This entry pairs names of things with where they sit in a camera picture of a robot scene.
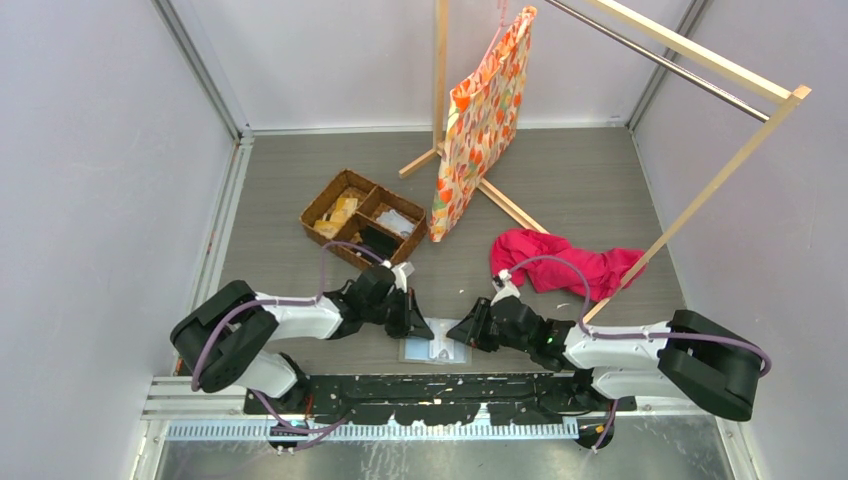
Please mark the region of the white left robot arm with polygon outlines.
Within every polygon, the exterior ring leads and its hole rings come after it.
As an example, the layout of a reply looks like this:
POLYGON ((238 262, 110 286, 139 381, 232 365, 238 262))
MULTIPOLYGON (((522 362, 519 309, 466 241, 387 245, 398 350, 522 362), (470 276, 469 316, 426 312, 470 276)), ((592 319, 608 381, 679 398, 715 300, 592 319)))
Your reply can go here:
POLYGON ((342 288, 317 297, 267 295, 235 280, 181 320, 170 342, 192 374, 192 390, 216 393, 241 386, 293 414, 305 405, 305 375, 289 356, 271 354, 266 345, 341 339, 365 324, 383 327, 392 338, 433 339, 408 284, 413 270, 408 262, 372 265, 342 288))

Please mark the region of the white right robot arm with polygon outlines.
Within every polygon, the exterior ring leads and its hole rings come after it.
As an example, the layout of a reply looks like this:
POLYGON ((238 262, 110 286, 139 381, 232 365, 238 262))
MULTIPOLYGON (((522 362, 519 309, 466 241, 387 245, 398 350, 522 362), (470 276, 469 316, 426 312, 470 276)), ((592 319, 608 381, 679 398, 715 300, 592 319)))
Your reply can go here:
POLYGON ((573 372, 572 400, 589 411, 608 399, 680 398, 746 422, 771 368, 761 348, 691 310, 650 325, 592 326, 545 319, 516 297, 481 298, 447 336, 484 352, 511 348, 545 370, 573 372))

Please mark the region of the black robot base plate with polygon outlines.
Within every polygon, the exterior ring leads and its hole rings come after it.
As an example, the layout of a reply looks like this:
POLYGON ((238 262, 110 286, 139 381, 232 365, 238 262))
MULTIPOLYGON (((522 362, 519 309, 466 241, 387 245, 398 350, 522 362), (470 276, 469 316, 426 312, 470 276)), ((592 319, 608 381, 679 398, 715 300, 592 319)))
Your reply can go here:
POLYGON ((609 412, 612 401, 591 393, 588 378, 523 374, 313 375, 308 389, 270 401, 279 414, 320 423, 468 425, 488 415, 495 426, 553 424, 609 412))

